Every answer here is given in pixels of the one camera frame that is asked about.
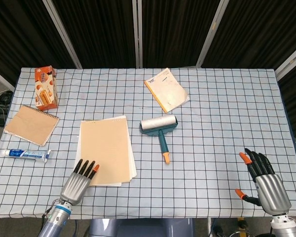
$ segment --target teal handle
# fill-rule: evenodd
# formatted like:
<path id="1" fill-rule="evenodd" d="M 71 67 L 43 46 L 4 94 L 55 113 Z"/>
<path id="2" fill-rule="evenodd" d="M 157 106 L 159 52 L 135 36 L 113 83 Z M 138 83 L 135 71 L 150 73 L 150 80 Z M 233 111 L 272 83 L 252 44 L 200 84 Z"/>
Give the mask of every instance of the teal handle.
<path id="1" fill-rule="evenodd" d="M 169 152 L 167 142 L 162 130 L 159 130 L 159 142 L 160 142 L 161 152 L 162 153 Z"/>

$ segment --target stack of paper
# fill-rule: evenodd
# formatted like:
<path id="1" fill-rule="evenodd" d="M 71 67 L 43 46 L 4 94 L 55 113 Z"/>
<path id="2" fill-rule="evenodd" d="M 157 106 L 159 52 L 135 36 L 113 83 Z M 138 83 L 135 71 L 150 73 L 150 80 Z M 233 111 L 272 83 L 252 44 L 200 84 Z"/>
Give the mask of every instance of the stack of paper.
<path id="1" fill-rule="evenodd" d="M 144 83 L 166 113 L 189 101 L 187 92 L 168 68 L 144 81 Z"/>
<path id="2" fill-rule="evenodd" d="M 137 175 L 126 116 L 83 121 L 75 164 L 80 159 L 100 165 L 91 186 L 121 186 Z"/>

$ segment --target notepad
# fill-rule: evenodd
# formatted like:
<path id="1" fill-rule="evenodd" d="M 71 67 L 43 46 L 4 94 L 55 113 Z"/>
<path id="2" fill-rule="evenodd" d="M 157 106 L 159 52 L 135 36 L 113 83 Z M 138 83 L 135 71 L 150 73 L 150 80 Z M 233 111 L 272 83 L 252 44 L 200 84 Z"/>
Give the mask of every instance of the notepad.
<path id="1" fill-rule="evenodd" d="M 94 160 L 100 165 L 91 186 L 120 186 L 120 183 L 131 180 L 134 175 L 132 167 L 135 164 L 130 159 L 130 140 L 125 116 L 81 122 L 78 142 L 81 144 L 78 144 L 75 161 L 80 158 L 89 162 Z"/>
<path id="2" fill-rule="evenodd" d="M 44 146 L 58 121 L 56 116 L 22 105 L 4 132 Z"/>
<path id="3" fill-rule="evenodd" d="M 189 101 L 187 92 L 168 68 L 144 81 L 144 83 L 166 113 Z"/>
<path id="4" fill-rule="evenodd" d="M 106 120 L 109 119 L 126 119 L 126 116 L 118 116 L 118 117 L 114 117 L 114 118 L 107 118 Z M 131 144 L 131 140 L 130 140 L 130 136 L 129 136 L 129 131 L 128 131 L 128 127 L 127 127 L 127 142 L 128 142 L 128 161 L 129 161 L 129 180 L 131 180 L 132 178 L 137 176 L 137 172 L 136 172 L 136 165 L 135 165 L 135 160 L 134 160 L 134 154 L 133 154 L 133 149 L 132 149 L 132 144 Z M 75 157 L 75 163 L 74 163 L 74 167 L 77 165 L 77 163 L 79 162 L 79 160 L 81 159 L 81 129 L 80 129 L 80 133 L 79 133 L 79 139 L 78 139 L 78 146 L 77 146 L 77 153 L 76 153 L 76 157 Z M 118 183 L 105 183 L 105 184 L 90 184 L 91 186 L 114 186 L 114 187 L 120 187 L 122 185 L 121 182 Z"/>

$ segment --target toothpaste tube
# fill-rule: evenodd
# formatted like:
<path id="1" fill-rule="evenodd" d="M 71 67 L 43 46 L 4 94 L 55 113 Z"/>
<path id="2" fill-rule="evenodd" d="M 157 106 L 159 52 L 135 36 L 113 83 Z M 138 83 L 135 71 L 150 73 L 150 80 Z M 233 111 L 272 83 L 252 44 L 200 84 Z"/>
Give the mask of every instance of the toothpaste tube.
<path id="1" fill-rule="evenodd" d="M 38 161 L 47 162 L 50 150 L 48 151 L 28 151 L 28 150 L 19 150 L 11 149 L 3 151 L 5 156 L 14 157 L 14 158 L 24 158 L 24 159 L 35 159 Z"/>

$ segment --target silver robotic hand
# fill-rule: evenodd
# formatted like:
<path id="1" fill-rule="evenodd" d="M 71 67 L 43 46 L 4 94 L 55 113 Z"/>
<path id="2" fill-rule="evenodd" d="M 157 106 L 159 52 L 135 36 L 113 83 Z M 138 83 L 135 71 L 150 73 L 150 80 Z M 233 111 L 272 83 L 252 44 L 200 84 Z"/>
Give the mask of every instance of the silver robotic hand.
<path id="1" fill-rule="evenodd" d="M 273 216 L 271 226 L 276 237 L 296 237 L 296 222 L 287 215 L 292 205 L 282 180 L 275 174 L 266 156 L 249 149 L 245 149 L 245 152 L 250 158 L 244 153 L 239 155 L 247 165 L 259 198 L 249 197 L 240 189 L 235 190 L 237 195 L 244 201 L 262 206 L 266 213 Z"/>
<path id="2" fill-rule="evenodd" d="M 89 161 L 87 160 L 79 171 L 82 159 L 78 162 L 73 173 L 70 175 L 60 192 L 60 203 L 55 206 L 50 215 L 47 215 L 48 211 L 45 212 L 44 215 L 47 216 L 48 219 L 38 237 L 59 236 L 63 226 L 66 224 L 66 221 L 72 212 L 72 205 L 77 205 L 82 200 L 87 188 L 90 185 L 91 179 L 99 169 L 99 165 L 96 165 L 92 170 L 95 163 L 93 161 L 87 168 L 86 172 L 84 172 L 88 163 Z"/>

